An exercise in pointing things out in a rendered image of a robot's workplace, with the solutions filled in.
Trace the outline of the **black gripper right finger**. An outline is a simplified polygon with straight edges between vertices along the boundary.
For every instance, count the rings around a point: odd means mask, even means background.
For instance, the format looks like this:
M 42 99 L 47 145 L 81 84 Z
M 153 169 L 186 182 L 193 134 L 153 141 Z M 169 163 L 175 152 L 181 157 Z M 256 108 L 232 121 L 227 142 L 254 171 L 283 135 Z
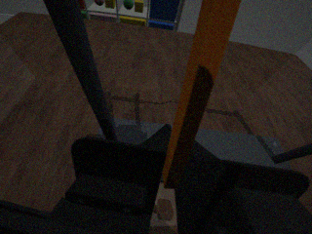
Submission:
M 289 169 L 220 160 L 194 140 L 177 189 L 178 234 L 200 234 L 231 186 L 294 195 L 299 199 L 309 177 Z

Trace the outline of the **orange handle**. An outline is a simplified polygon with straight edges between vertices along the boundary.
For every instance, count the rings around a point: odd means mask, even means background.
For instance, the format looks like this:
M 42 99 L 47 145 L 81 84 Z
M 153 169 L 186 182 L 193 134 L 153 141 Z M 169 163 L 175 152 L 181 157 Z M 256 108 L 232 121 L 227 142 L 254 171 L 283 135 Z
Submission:
M 198 133 L 242 0 L 203 0 L 163 169 L 177 189 Z

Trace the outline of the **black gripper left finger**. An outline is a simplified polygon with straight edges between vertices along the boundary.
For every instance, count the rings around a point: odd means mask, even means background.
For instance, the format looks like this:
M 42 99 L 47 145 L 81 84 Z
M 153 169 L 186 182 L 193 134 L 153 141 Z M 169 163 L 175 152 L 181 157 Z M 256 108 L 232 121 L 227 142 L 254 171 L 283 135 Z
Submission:
M 83 137 L 71 145 L 76 179 L 88 174 L 143 185 L 147 188 L 144 215 L 151 215 L 164 169 L 172 128 L 164 125 L 139 145 Z

